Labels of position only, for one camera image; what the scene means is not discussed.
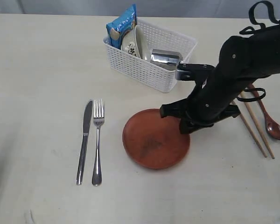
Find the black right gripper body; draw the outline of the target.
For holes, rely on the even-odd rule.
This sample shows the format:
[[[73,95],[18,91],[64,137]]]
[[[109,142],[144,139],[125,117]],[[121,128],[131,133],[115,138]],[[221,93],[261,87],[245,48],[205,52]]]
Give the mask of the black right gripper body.
[[[172,116],[181,119],[182,127],[212,127],[215,123],[227,119],[229,117],[237,117],[240,115],[240,110],[236,105],[228,105],[222,112],[219,113],[213,120],[204,121],[198,118],[197,115],[188,115],[186,112],[186,99],[182,99],[170,104],[164,104],[160,107],[161,118]]]

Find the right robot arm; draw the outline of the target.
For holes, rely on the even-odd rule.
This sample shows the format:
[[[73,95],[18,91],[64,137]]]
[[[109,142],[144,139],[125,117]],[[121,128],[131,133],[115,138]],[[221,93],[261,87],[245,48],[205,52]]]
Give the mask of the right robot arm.
[[[252,31],[245,36],[231,36],[221,47],[216,66],[186,64],[177,66],[180,81],[194,81],[190,95],[162,105],[160,116],[180,119],[182,134],[212,127],[240,110],[231,102],[257,79],[280,74],[280,20],[274,26]]]

